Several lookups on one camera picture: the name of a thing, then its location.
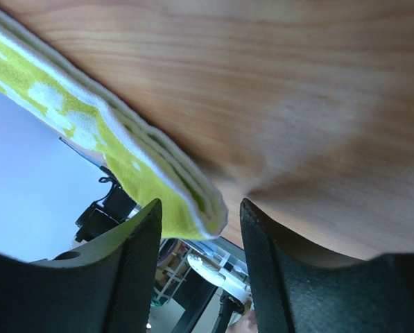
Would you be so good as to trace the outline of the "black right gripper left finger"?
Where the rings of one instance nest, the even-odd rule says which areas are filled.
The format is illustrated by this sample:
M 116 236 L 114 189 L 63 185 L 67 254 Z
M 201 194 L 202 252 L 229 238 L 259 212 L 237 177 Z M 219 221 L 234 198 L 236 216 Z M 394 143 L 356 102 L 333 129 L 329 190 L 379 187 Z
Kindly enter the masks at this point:
M 144 332 L 162 203 L 52 260 L 0 254 L 0 332 Z

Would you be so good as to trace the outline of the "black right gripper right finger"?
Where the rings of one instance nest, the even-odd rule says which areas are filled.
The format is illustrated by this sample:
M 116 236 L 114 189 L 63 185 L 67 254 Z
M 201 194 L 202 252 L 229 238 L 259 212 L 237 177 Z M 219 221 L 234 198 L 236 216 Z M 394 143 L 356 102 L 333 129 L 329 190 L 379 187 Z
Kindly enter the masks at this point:
M 414 332 L 414 253 L 342 255 L 248 199 L 240 224 L 260 332 Z

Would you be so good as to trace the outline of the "yellow and cream towel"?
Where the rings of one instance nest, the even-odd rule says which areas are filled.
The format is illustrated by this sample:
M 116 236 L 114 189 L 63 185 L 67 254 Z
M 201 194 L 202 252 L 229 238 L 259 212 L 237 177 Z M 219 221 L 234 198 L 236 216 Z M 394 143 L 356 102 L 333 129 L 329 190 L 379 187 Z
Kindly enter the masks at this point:
M 213 239 L 227 225 L 221 193 L 186 153 L 1 10 L 0 92 L 102 155 L 137 203 L 160 199 L 164 237 Z

